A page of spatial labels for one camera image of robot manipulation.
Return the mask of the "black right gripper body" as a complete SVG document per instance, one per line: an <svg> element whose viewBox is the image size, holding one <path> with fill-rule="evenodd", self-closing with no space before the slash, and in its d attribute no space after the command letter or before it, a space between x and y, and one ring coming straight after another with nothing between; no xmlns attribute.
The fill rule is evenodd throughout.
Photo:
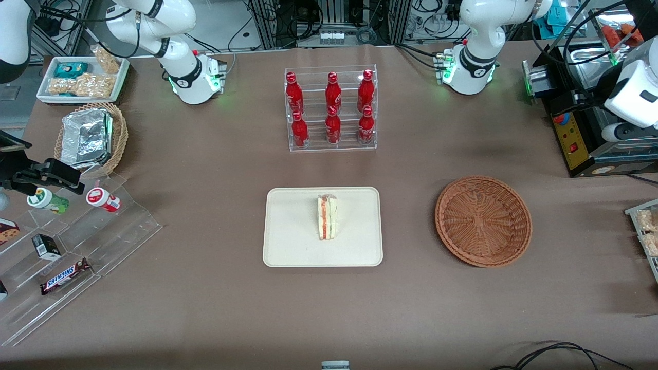
<svg viewBox="0 0 658 370"><path fill-rule="evenodd" d="M25 153L32 144L1 131L1 183L5 190L35 194L39 186L47 185L40 171L40 162Z"/></svg>

